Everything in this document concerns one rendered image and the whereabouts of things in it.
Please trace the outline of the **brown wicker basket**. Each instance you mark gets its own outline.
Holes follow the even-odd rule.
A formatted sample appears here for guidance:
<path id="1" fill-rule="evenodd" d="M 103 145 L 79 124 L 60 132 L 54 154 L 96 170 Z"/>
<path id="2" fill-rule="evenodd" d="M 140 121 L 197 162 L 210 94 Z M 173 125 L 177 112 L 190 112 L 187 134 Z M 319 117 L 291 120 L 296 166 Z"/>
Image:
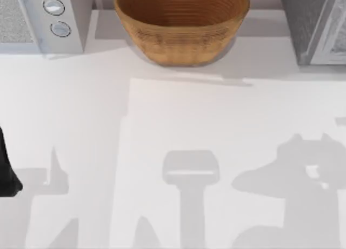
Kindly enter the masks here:
<path id="1" fill-rule="evenodd" d="M 134 44 L 156 64 L 213 61 L 243 23 L 250 0 L 114 0 Z"/>

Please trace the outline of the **pale microwave oven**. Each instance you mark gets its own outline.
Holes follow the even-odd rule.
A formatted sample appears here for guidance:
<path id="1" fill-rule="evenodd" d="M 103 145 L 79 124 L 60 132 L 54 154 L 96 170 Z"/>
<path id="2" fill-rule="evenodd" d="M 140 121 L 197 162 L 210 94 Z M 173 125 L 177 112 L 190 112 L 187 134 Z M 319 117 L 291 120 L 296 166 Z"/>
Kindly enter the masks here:
<path id="1" fill-rule="evenodd" d="M 53 16 L 45 0 L 0 0 L 0 54 L 74 55 L 83 53 L 94 0 L 60 0 L 65 12 Z M 55 36 L 50 25 L 58 21 L 71 27 L 68 37 Z"/>

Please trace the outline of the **round microwave knob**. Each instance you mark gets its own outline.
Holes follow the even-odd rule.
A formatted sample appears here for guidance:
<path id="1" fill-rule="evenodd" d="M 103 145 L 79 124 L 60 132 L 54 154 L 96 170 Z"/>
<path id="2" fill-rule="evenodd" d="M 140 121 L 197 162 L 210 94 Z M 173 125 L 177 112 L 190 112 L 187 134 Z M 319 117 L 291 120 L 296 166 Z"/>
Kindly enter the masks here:
<path id="1" fill-rule="evenodd" d="M 65 6 L 60 0 L 45 0 L 43 8 L 45 12 L 53 16 L 60 16 L 65 12 Z"/>
<path id="2" fill-rule="evenodd" d="M 71 34 L 71 27 L 67 23 L 61 21 L 52 23 L 50 25 L 50 30 L 55 36 L 60 38 L 68 37 Z"/>

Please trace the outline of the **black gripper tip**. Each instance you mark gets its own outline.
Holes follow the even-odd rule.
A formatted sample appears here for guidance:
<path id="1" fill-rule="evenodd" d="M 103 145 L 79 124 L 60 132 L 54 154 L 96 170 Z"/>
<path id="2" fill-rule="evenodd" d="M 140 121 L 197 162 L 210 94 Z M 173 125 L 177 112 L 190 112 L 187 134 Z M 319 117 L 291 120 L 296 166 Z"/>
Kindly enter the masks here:
<path id="1" fill-rule="evenodd" d="M 0 127 L 0 198 L 15 197 L 22 189 L 23 184 L 10 164 L 3 130 Z"/>

